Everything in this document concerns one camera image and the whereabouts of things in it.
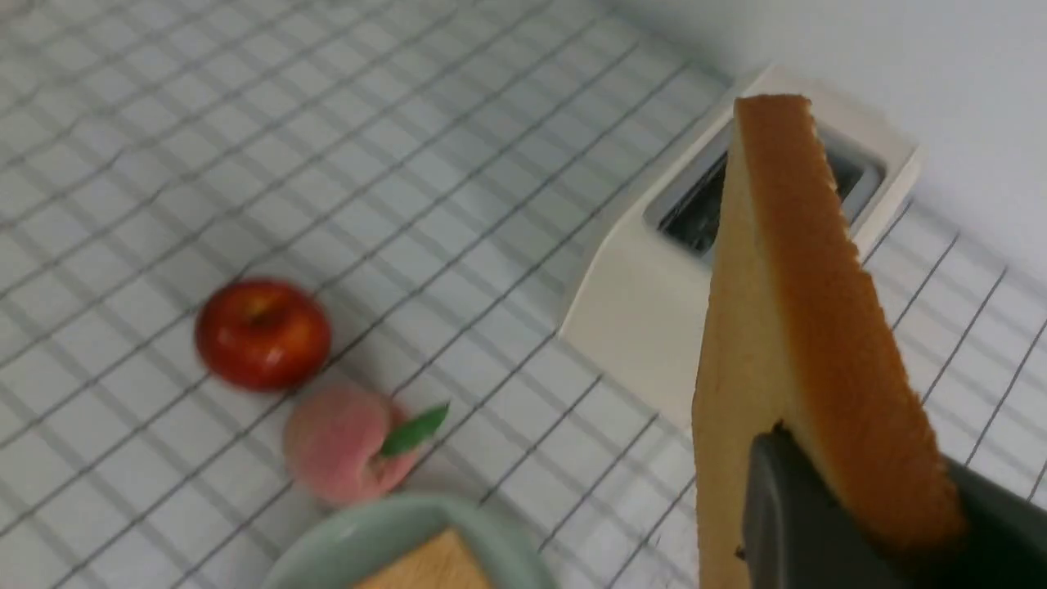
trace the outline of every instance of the toast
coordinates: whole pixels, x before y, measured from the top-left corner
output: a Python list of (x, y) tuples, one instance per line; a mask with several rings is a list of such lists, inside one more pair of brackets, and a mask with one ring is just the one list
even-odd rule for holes
[(810, 103), (735, 103), (693, 402), (703, 589), (736, 557), (753, 438), (782, 424), (882, 554), (955, 549), (957, 490), (848, 237)]
[(491, 584), (462, 538), (446, 529), (356, 589), (491, 589)]

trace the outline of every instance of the peach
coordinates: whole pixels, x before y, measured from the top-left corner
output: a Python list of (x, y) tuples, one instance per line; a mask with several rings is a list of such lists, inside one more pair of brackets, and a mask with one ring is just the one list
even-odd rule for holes
[(392, 457), (378, 454), (389, 431), (406, 421), (392, 400), (356, 386), (314, 393), (284, 428), (288, 471), (334, 506), (378, 499), (418, 460), (418, 450)]

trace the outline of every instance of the light green bowl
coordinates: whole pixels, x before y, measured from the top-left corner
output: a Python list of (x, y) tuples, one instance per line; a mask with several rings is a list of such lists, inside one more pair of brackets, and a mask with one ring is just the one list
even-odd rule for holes
[(474, 503), (403, 494), (334, 514), (276, 561), (262, 589), (351, 589), (444, 528), (458, 530), (498, 589), (555, 589), (527, 538)]

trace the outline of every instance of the tiled countertop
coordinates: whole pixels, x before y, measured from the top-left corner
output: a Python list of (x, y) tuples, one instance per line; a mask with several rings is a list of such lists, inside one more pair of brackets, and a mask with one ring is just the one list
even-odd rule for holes
[[(242, 273), (327, 307), (313, 387), (450, 400), (407, 486), (518, 520), (565, 588), (695, 585), (690, 443), (552, 334), (594, 218), (721, 83), (588, 0), (23, 4), (0, 13), (4, 587), (254, 588), (322, 516), (280, 459), (293, 402), (192, 350)], [(946, 451), (1041, 501), (1045, 299), (916, 208), (870, 266)]]

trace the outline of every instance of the bread crust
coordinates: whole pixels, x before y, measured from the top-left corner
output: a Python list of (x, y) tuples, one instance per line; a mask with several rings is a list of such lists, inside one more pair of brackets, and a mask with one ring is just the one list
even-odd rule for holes
[[(885, 554), (912, 562), (951, 552), (966, 533), (958, 493), (848, 237), (807, 98), (735, 103), (721, 210), (693, 408), (703, 552), (722, 560), (733, 548), (703, 539), (704, 521), (721, 536), (734, 525), (703, 512), (739, 508), (706, 473), (729, 481), (748, 467), (748, 452), (723, 465), (717, 448), (736, 449), (777, 420)], [(748, 587), (738, 569), (703, 554), (709, 587)]]

